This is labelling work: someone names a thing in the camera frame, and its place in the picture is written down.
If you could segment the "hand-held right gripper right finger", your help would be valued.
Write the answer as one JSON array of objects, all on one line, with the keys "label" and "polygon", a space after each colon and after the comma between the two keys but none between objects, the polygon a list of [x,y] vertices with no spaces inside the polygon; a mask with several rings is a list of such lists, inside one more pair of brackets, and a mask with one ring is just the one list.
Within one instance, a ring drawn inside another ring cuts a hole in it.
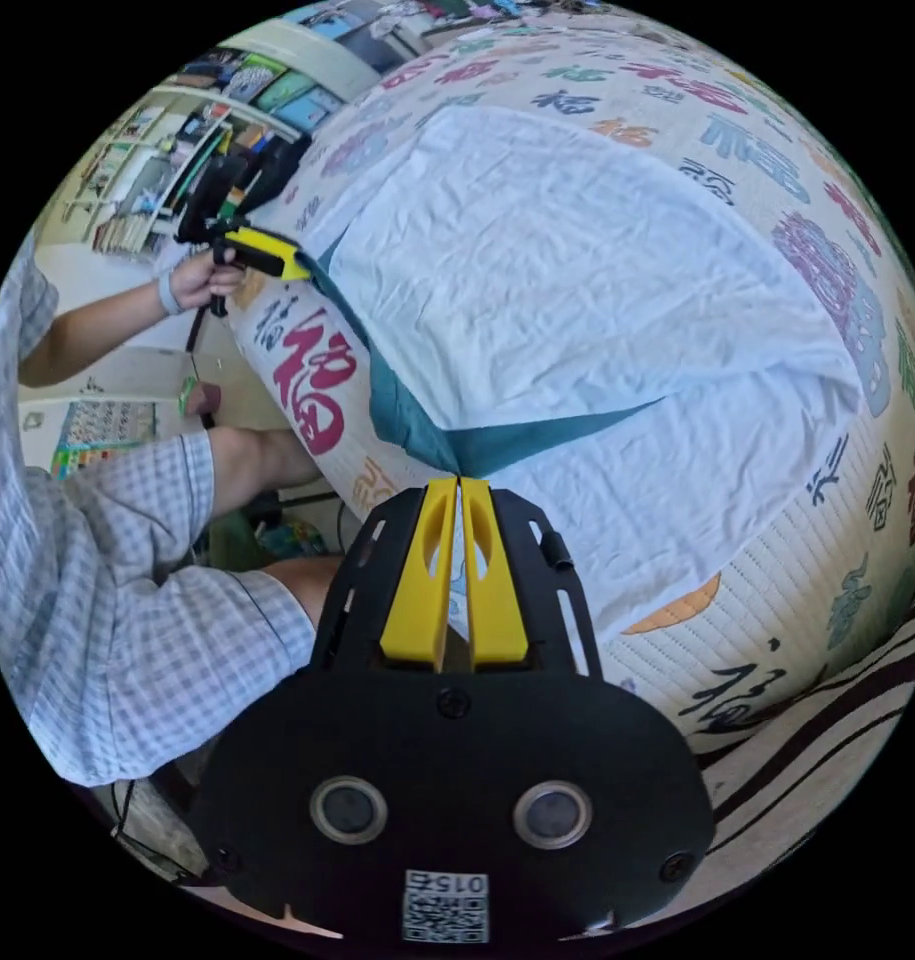
[{"label": "hand-held right gripper right finger", "polygon": [[460,480],[465,596],[474,669],[522,665],[528,639],[489,485]]}]

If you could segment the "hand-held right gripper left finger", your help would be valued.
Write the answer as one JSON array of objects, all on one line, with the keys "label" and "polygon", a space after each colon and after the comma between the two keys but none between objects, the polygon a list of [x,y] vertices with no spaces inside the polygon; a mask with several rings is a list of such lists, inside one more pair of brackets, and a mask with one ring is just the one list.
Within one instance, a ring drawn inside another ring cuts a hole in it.
[{"label": "hand-held right gripper left finger", "polygon": [[449,617],[457,479],[434,479],[420,493],[380,649],[391,662],[440,669]]}]

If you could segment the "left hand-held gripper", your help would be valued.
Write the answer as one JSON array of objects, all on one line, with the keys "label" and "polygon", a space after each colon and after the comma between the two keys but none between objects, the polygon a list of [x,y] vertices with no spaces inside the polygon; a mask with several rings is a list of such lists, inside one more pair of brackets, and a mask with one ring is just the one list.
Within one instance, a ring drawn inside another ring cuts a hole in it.
[{"label": "left hand-held gripper", "polygon": [[[177,239],[192,249],[187,257],[205,250],[216,252],[232,249],[236,252],[235,264],[239,267],[255,270],[282,282],[308,281],[311,278],[310,270],[298,254],[301,250],[298,243],[260,228],[242,227],[248,225],[247,216],[204,217],[191,222],[185,216]],[[225,317],[229,297],[212,300],[207,306],[210,313],[215,317]]]}]

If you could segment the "person's left hand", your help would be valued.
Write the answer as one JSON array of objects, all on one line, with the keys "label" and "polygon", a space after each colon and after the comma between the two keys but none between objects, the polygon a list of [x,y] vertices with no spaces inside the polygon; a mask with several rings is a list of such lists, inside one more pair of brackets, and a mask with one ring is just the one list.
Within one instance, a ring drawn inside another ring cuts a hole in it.
[{"label": "person's left hand", "polygon": [[205,250],[178,263],[169,276],[171,299],[181,311],[207,307],[215,298],[232,295],[243,283],[244,269],[236,264],[236,252]]}]

